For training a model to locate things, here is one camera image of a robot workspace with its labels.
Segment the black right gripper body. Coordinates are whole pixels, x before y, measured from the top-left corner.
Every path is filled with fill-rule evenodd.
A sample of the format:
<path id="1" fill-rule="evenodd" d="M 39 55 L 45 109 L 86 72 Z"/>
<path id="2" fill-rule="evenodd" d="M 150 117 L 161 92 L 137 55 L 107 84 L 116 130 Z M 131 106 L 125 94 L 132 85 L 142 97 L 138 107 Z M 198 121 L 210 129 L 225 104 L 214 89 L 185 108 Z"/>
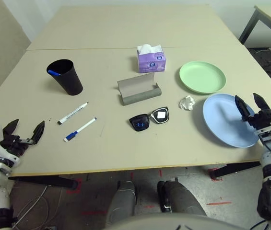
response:
<path id="1" fill-rule="evenodd" d="M 249 112 L 242 113 L 243 122 L 248 122 L 256 130 L 271 126 L 271 110 L 260 110 L 251 115 Z"/>

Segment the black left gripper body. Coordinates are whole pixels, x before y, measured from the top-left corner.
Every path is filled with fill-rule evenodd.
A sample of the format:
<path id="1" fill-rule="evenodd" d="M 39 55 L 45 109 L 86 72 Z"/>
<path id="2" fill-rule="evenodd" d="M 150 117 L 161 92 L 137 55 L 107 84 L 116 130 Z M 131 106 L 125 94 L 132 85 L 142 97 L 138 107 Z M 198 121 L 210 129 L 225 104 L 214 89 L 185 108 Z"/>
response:
<path id="1" fill-rule="evenodd" d="M 20 139 L 15 135 L 3 135 L 3 140 L 0 145 L 10 154 L 15 156 L 22 156 L 28 149 L 29 145 L 33 145 L 34 141 L 31 139 Z"/>

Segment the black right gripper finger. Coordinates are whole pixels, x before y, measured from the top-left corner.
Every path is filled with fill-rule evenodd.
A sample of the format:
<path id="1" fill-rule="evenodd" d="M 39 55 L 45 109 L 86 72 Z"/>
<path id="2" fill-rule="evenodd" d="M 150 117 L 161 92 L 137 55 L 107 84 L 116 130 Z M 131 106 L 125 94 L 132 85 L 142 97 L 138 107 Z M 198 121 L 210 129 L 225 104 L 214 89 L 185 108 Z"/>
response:
<path id="1" fill-rule="evenodd" d="M 266 103 L 266 101 L 264 100 L 262 96 L 260 96 L 257 93 L 253 93 L 253 96 L 254 96 L 255 103 L 260 110 L 268 111 L 270 109 L 270 107 L 268 106 L 268 104 Z"/>
<path id="2" fill-rule="evenodd" d="M 239 96 L 235 96 L 235 104 L 242 118 L 250 118 L 254 116 L 250 107 Z"/>

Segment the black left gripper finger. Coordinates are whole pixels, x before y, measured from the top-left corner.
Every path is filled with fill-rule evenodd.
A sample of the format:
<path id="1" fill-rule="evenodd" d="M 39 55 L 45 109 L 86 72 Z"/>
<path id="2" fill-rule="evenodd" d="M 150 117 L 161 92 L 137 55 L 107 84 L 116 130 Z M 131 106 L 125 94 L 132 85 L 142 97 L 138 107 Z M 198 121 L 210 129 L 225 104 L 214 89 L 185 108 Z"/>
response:
<path id="1" fill-rule="evenodd" d="M 44 133 L 44 129 L 45 129 L 45 122 L 42 121 L 34 129 L 33 136 L 28 141 L 28 144 L 29 145 L 37 144 L 39 142 L 40 138 L 42 137 L 43 133 Z"/>
<path id="2" fill-rule="evenodd" d="M 12 136 L 13 132 L 15 131 L 17 124 L 19 122 L 19 119 L 15 119 L 13 121 L 11 121 L 10 123 L 8 123 L 6 125 L 6 127 L 3 128 L 3 136 L 7 137 L 7 136 Z"/>

